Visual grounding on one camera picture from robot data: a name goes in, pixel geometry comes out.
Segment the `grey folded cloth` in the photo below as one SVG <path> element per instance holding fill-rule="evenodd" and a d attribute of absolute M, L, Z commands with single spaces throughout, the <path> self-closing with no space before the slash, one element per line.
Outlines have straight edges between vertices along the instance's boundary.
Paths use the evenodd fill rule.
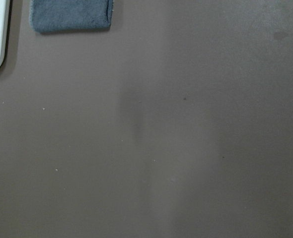
<path fill-rule="evenodd" d="M 32 0 L 29 21 L 37 33 L 107 29 L 112 0 Z"/>

